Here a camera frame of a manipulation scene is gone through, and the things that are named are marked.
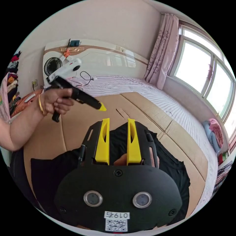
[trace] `yellow plastic part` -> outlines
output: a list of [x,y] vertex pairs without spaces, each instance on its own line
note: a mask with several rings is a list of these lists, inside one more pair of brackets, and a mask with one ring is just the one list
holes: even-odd
[[127,165],[140,163],[142,160],[138,135],[134,119],[128,119]]
[[107,163],[109,165],[109,134],[110,134],[110,118],[103,119],[102,126],[98,138],[98,145],[95,155],[95,161]]
[[103,103],[101,103],[101,107],[100,107],[99,111],[106,111],[106,108],[105,108],[105,106],[104,106]]

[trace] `window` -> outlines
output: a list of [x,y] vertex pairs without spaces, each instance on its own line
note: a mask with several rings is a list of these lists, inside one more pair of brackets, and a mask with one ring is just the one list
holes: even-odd
[[215,53],[219,58],[222,59],[222,55],[221,55],[220,50],[218,50],[216,46],[214,46],[212,43],[210,43],[209,40],[206,40],[205,38],[196,34],[194,31],[191,31],[186,28],[183,28],[183,35],[204,45],[206,48],[210,49],[213,53]]
[[222,118],[231,97],[232,81],[220,63],[216,63],[216,75],[207,100]]
[[221,117],[231,137],[236,129],[233,70],[220,48],[206,36],[183,25],[181,34],[170,76],[201,96]]
[[227,118],[224,126],[225,126],[228,136],[232,137],[232,135],[236,129],[236,101],[235,100],[234,100],[234,103],[232,106],[232,110],[231,110],[229,117]]
[[206,82],[210,63],[210,53],[184,40],[182,57],[174,75],[201,93]]

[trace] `striped bedsheet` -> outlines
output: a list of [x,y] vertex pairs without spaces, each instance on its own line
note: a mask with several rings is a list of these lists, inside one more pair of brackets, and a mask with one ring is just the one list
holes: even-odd
[[[97,80],[90,81],[88,85],[82,87],[83,91],[94,97],[138,92],[172,117],[199,145],[208,160],[208,173],[202,197],[192,215],[198,212],[212,196],[218,171],[216,153],[207,139],[202,124],[175,99],[144,80],[119,76],[96,77]],[[67,80],[74,86],[88,83],[88,81],[78,77],[69,78]]]

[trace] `sticker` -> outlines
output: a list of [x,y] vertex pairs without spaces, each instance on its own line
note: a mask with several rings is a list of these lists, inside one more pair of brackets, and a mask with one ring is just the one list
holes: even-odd
[[105,231],[109,232],[128,232],[127,220],[106,219]]
[[130,213],[129,212],[105,211],[104,218],[109,219],[109,220],[129,220]]

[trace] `fan grille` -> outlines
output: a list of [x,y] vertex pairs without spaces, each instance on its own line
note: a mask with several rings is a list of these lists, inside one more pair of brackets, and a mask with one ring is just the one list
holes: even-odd
[[50,76],[54,71],[62,66],[62,61],[57,57],[51,57],[44,65],[44,73]]

